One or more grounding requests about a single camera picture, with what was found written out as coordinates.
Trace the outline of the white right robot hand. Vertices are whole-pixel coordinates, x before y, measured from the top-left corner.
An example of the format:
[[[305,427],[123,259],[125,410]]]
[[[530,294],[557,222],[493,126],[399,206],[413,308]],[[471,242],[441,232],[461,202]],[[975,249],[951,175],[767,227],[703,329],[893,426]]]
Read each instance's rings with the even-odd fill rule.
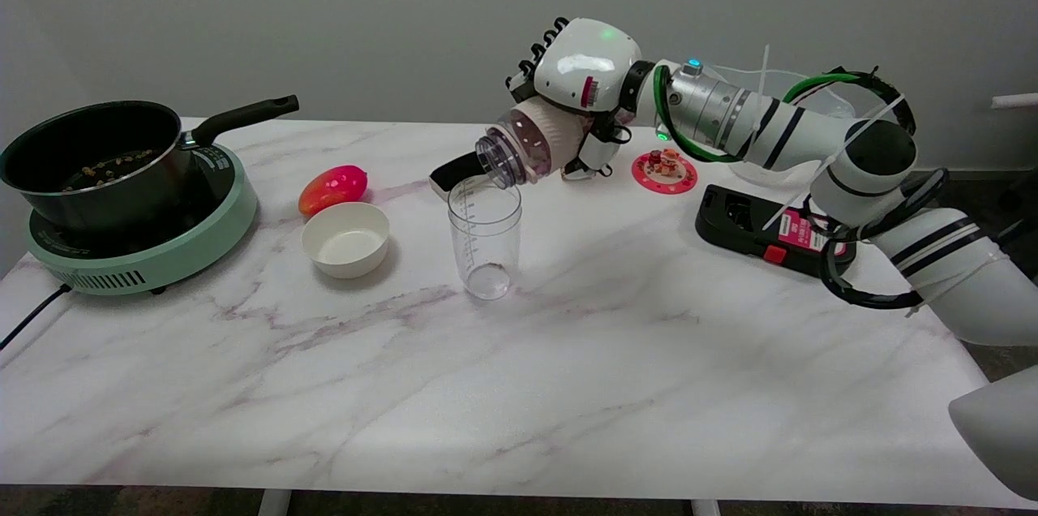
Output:
[[[503,188],[611,176],[655,64],[622,29],[586,18],[557,18],[530,50],[504,81],[514,105],[479,140],[483,168]]]

